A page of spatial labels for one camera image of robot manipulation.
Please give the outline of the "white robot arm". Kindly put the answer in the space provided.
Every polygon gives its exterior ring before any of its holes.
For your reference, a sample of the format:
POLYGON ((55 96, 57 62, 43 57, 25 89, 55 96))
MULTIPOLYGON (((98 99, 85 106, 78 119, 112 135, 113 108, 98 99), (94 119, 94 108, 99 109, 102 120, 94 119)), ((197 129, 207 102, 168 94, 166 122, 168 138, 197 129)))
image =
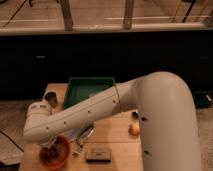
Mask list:
POLYGON ((49 147, 67 130, 134 109, 142 128, 143 171, 202 171, 192 93, 171 72, 154 72, 115 84, 57 114, 47 103, 35 102, 28 108, 23 138, 49 147))

